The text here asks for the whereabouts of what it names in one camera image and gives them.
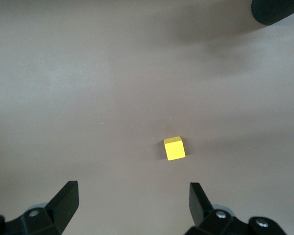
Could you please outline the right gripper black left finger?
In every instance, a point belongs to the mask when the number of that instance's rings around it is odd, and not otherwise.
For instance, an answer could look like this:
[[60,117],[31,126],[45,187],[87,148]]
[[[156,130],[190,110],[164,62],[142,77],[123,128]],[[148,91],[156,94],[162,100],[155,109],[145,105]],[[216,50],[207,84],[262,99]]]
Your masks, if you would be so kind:
[[43,207],[27,210],[4,226],[6,235],[61,235],[79,206],[78,182],[68,181]]

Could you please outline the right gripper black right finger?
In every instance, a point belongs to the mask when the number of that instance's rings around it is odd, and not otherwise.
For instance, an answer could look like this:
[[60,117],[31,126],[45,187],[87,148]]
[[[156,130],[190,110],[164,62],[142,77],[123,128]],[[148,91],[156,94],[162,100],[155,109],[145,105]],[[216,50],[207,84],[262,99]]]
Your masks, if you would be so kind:
[[247,235],[249,228],[225,207],[214,208],[199,183],[190,183],[189,209],[194,226],[187,235]]

